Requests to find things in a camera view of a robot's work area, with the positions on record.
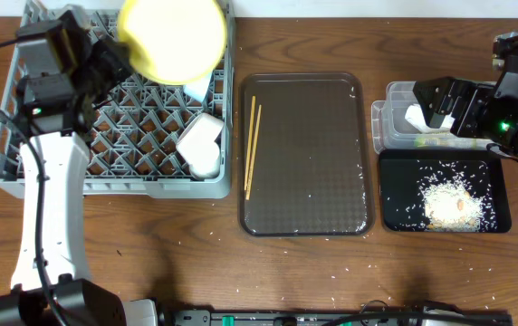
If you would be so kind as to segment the white paper napkin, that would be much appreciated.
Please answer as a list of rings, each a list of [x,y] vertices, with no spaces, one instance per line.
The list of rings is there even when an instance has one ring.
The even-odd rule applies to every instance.
[[[455,119],[451,116],[445,116],[442,125],[439,128],[430,128],[424,120],[424,116],[420,106],[415,103],[408,107],[405,114],[405,120],[411,124],[415,129],[423,134],[436,134],[449,132]]]

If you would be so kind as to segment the green snack wrapper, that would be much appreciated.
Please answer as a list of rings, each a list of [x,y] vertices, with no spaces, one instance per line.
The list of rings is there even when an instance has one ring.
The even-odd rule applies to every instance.
[[[453,148],[453,149],[475,149],[475,139],[462,139],[458,137],[440,138],[436,136],[419,136],[414,140],[416,148]]]

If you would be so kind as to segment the yellow plate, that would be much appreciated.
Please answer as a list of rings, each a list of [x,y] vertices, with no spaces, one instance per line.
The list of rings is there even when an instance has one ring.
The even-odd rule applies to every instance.
[[[183,85],[212,72],[227,46],[225,14],[215,0],[127,0],[117,36],[142,76]]]

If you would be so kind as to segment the light blue bowl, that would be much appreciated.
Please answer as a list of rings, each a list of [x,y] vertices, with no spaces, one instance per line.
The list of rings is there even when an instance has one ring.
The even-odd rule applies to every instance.
[[[185,84],[183,86],[184,93],[195,101],[205,102],[212,77],[213,73],[210,72],[195,81]]]

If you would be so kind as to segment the white bowl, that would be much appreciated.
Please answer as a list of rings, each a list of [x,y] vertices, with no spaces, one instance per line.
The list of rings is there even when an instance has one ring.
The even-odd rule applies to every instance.
[[[207,113],[197,115],[177,141],[177,151],[188,164],[206,158],[207,150],[221,134],[224,122]]]

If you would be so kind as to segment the pale green cup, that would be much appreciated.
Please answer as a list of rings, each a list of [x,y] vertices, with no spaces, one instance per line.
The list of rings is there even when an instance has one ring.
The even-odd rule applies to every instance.
[[[189,163],[192,176],[199,180],[217,177],[220,170],[220,153],[220,148],[216,144],[198,149]]]

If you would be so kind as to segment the wooden chopstick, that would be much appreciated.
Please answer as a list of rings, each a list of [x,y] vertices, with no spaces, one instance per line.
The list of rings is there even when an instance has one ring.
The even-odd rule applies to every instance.
[[[254,111],[255,111],[255,95],[252,96],[252,100],[251,100],[250,122],[249,122],[247,147],[246,147],[244,191],[247,190],[249,168],[250,168],[250,162],[251,162],[252,134],[253,134],[253,129],[254,129]]]
[[[247,179],[247,188],[245,191],[245,200],[247,200],[247,201],[250,200],[251,191],[252,191],[252,183],[253,183],[253,177],[254,177],[254,163],[255,163],[256,149],[257,149],[258,134],[259,134],[259,129],[260,129],[261,115],[262,115],[262,105],[259,105],[259,111],[257,113],[257,117],[256,117],[257,119],[256,119],[255,129],[254,129],[251,161],[250,161],[250,166],[249,166],[249,176]]]

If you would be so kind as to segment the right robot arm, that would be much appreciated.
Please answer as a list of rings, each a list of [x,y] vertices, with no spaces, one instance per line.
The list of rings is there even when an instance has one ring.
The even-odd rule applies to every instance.
[[[444,77],[417,81],[413,93],[428,127],[437,129],[450,116],[455,136],[488,139],[488,148],[518,160],[518,82],[504,89],[500,83]]]

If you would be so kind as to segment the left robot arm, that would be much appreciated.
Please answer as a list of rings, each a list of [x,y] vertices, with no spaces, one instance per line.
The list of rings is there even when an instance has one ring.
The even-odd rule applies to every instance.
[[[25,72],[14,110],[1,118],[18,140],[24,218],[0,325],[155,325],[151,299],[123,301],[91,280],[83,221],[83,184],[91,160],[95,111],[131,73],[127,48],[92,39],[85,10],[20,27],[14,39]]]

